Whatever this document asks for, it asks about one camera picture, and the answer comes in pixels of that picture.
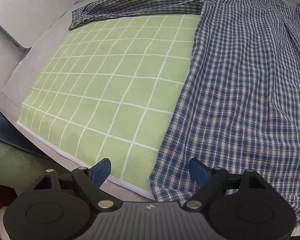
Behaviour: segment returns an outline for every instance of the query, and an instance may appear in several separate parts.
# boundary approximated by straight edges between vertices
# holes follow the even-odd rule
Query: blue plaid shirt
[[[92,20],[200,14],[190,72],[150,176],[158,201],[197,190],[196,157],[232,173],[257,170],[300,223],[300,4],[282,0],[103,0],[73,11]]]

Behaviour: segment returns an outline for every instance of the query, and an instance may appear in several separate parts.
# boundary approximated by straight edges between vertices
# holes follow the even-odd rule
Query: green fabric
[[[69,157],[150,191],[184,84],[199,15],[92,22],[69,33],[23,102],[19,123]]]
[[[69,173],[53,160],[25,152],[0,141],[0,185],[25,190],[46,169],[55,169],[60,174]]]

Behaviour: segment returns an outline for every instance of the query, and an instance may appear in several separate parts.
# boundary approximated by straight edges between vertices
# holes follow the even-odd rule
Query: metal screw
[[[187,202],[186,206],[188,208],[191,208],[191,209],[198,209],[202,206],[201,202],[200,201],[197,201],[197,200],[190,200]]]
[[[98,202],[100,208],[111,208],[114,203],[111,200],[101,200]]]

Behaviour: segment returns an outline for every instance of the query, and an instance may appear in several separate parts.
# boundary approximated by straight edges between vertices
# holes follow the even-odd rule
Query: blue gripper pad
[[[199,187],[203,187],[212,176],[211,169],[194,158],[189,162],[189,172]]]
[[[108,158],[102,159],[88,171],[89,178],[100,187],[111,173],[111,161]]]

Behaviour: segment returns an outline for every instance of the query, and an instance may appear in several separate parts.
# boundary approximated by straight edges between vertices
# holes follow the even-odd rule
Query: black circular mount
[[[280,195],[259,188],[221,197],[208,214],[215,230],[229,240],[288,239],[296,224],[294,210]]]
[[[23,193],[6,210],[3,222],[11,240],[69,240],[87,227],[89,206],[62,191]]]

